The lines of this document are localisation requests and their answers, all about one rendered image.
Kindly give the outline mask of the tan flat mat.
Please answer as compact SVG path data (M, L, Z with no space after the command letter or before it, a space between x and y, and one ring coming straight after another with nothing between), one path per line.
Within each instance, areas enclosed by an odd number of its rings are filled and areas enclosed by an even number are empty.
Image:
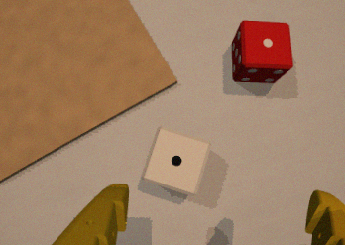
M0 183L175 84L129 0L0 0Z

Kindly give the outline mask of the white die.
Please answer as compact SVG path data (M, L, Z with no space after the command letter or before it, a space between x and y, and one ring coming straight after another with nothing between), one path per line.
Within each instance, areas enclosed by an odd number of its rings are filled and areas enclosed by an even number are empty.
M211 144L166 127L157 129L142 178L190 196L197 194Z

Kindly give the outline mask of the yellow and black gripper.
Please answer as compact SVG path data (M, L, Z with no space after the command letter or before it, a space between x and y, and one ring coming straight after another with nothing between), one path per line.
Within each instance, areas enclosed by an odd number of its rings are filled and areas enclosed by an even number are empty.
M94 197L52 245L116 245L126 230L129 187L112 184ZM345 245L345 205L330 193L315 190L309 201L305 232L311 245Z

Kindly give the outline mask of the red die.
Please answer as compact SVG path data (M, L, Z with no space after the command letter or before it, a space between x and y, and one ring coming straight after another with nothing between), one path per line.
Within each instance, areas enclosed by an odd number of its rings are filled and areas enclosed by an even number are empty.
M275 83L293 68L289 24L242 21L232 41L235 82Z

